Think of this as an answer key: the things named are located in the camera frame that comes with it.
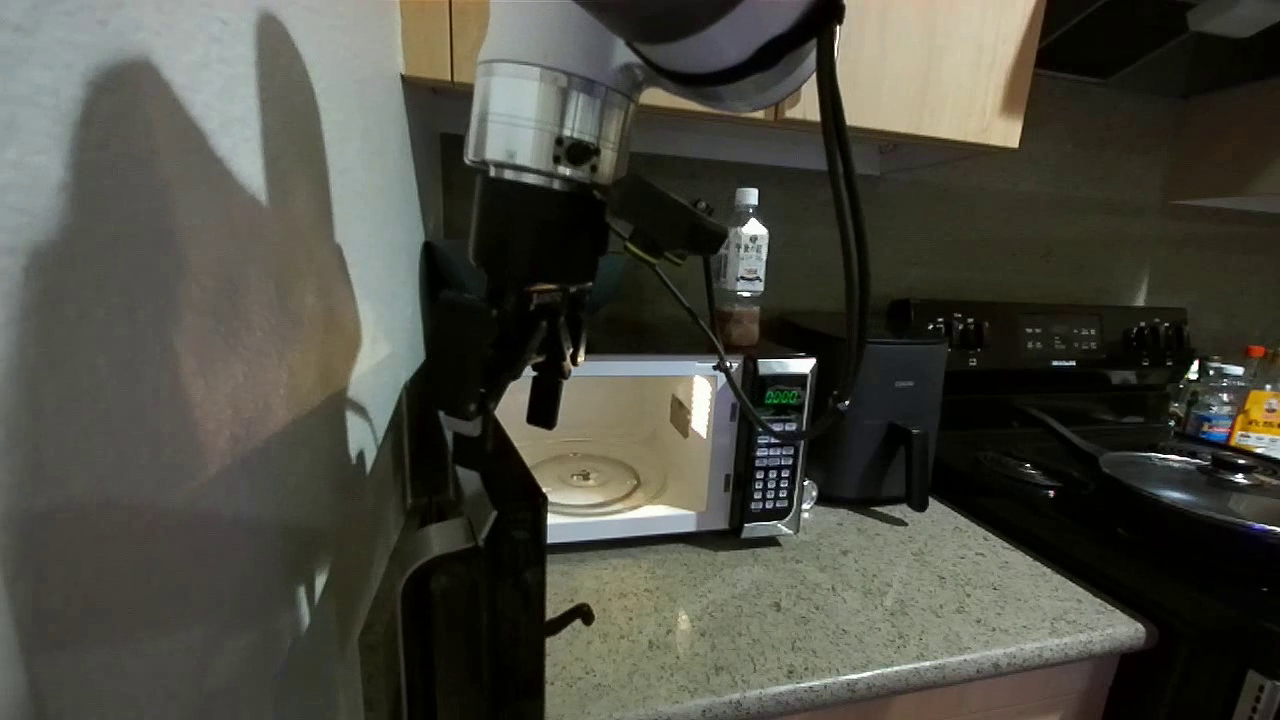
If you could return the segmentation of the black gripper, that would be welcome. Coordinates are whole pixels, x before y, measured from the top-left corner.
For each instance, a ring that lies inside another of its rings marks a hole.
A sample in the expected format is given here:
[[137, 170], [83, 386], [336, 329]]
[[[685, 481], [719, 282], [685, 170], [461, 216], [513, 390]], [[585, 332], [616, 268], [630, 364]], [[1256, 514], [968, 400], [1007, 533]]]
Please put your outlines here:
[[604, 249], [604, 199], [593, 189], [479, 178], [472, 212], [474, 268], [443, 245], [418, 253], [433, 400], [447, 415], [474, 415], [494, 337], [509, 349], [535, 349], [525, 421], [551, 434], [564, 354], [585, 349], [585, 295]]

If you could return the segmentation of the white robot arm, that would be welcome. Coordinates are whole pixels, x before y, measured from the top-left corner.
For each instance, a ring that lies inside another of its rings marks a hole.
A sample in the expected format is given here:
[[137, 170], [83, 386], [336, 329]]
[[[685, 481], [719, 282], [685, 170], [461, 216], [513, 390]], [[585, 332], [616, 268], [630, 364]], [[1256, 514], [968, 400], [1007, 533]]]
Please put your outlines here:
[[491, 0], [465, 142], [474, 220], [426, 332], [435, 408], [479, 421], [535, 369], [529, 421], [551, 430], [585, 355], [606, 206], [638, 192], [638, 93], [719, 114], [779, 106], [828, 81], [838, 21], [845, 0]]

